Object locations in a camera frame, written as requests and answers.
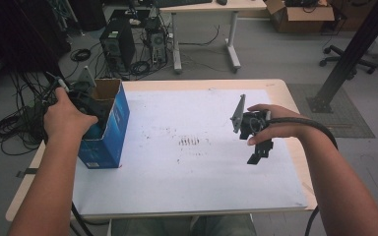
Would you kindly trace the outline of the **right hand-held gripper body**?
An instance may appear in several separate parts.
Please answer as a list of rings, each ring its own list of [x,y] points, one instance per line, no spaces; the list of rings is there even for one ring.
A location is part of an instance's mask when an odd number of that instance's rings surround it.
[[[269,110],[245,112],[245,98],[245,94],[240,95],[240,100],[230,117],[233,132],[239,134],[240,140],[247,140],[250,136],[255,136],[269,126],[269,120],[265,120],[266,112]]]

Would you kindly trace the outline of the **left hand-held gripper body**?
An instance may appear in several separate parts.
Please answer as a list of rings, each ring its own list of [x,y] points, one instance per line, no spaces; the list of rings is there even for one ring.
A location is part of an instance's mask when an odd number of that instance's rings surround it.
[[[95,77],[89,67],[85,66],[78,79],[69,85],[68,94],[80,111],[96,117],[106,117],[109,111],[108,103],[94,98],[95,89]]]

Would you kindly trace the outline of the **blue cardboard box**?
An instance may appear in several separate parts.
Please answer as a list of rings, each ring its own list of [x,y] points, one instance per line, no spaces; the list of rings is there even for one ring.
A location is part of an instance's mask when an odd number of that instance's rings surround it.
[[[89,169],[117,168],[125,140],[130,109],[119,79],[96,79],[94,98],[106,101],[109,107],[107,126],[103,132],[92,125],[83,137],[79,158]]]

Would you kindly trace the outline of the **person's left hand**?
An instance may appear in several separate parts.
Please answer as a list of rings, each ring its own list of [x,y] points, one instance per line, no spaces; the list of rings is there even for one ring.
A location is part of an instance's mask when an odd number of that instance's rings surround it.
[[[80,141],[91,125],[97,123],[95,116],[79,111],[63,88],[55,90],[56,103],[44,114],[44,130],[48,141]]]

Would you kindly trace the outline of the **person's right hand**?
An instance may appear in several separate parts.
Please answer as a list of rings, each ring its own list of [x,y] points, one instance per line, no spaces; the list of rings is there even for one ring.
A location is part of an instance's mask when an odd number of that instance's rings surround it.
[[[286,109],[279,105],[274,104],[256,104],[247,108],[248,111],[264,111],[269,110],[274,118],[301,118],[301,115]],[[257,135],[249,138],[247,141],[248,146],[257,145],[263,141],[272,138],[290,138],[299,137],[299,124],[294,123],[277,123],[271,124],[268,128],[259,132]]]

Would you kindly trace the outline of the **black computer tower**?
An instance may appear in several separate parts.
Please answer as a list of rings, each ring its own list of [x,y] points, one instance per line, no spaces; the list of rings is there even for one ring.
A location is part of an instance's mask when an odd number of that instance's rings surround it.
[[[126,18],[110,20],[99,41],[109,69],[128,72],[136,52],[129,20]]]

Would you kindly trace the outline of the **white paper sheet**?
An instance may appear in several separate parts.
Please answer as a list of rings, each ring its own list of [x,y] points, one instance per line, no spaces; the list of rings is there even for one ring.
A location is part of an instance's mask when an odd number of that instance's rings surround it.
[[[249,163],[254,149],[234,133],[239,102],[266,103],[262,89],[129,91],[118,167],[77,165],[73,202],[86,216],[304,209],[284,140]]]

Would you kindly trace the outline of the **grey computer tower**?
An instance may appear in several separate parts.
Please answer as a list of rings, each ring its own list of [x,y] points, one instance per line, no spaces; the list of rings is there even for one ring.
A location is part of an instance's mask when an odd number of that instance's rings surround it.
[[[159,18],[148,18],[145,31],[151,52],[152,63],[160,66],[167,61],[166,35]]]

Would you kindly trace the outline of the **dark curtain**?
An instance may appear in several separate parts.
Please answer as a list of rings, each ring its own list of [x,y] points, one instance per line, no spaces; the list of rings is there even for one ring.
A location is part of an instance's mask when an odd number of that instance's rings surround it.
[[[0,51],[17,76],[64,78],[59,59],[70,49],[47,0],[0,0]]]

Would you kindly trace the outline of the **grey floor mat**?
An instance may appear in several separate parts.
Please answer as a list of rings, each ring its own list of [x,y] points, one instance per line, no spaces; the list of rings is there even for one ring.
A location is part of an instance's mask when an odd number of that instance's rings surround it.
[[[342,88],[338,90],[334,99],[330,102],[331,112],[316,113],[311,111],[307,99],[315,96],[321,85],[288,84],[287,87],[299,112],[327,127],[336,138],[375,138],[373,132]]]

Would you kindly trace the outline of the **black office chair base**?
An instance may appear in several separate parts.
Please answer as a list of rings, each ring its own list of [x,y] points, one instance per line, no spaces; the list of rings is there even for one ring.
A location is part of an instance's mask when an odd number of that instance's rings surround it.
[[[323,49],[323,53],[325,56],[320,62],[320,67],[325,67],[328,62],[337,62],[341,59],[341,56],[345,53],[343,50],[339,49],[339,47],[335,45],[330,45]],[[364,59],[359,59],[357,62],[358,65],[367,67],[366,73],[371,75],[375,72],[377,69],[377,65],[373,62],[366,61]]]

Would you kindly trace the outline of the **brown cardboard box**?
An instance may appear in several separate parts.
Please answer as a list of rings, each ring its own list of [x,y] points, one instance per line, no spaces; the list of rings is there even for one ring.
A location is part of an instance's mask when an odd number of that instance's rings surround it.
[[[277,32],[319,32],[334,18],[328,0],[264,0]]]

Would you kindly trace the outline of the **white desk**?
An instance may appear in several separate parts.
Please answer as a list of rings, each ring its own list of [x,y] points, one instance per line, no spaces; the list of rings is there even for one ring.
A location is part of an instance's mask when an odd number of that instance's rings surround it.
[[[161,13],[170,13],[172,22],[172,54],[173,54],[173,69],[176,74],[182,73],[182,64],[178,40],[178,20],[188,19],[195,23],[202,20],[217,20],[218,25],[221,25],[223,18],[229,18],[229,35],[225,40],[225,47],[228,51],[229,59],[233,71],[236,72],[241,68],[238,56],[236,54],[233,42],[236,32],[236,25],[238,13],[242,11],[262,11],[266,10],[267,6],[263,0],[227,0],[227,5],[222,6],[213,0],[212,3],[158,8]]]

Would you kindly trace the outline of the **black keyboard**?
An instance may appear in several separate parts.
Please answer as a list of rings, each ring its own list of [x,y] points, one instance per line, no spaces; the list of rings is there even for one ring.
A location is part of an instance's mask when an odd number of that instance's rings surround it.
[[[212,2],[213,0],[153,0],[154,6],[158,8],[178,7]]]

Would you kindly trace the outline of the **black metal post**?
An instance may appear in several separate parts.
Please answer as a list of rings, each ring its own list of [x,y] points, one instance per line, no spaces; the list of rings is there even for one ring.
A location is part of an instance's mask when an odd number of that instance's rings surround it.
[[[334,96],[351,75],[363,54],[378,36],[378,0],[357,30],[344,54],[340,57],[331,74],[315,96],[307,97],[307,103],[313,113],[332,113],[330,106]]]

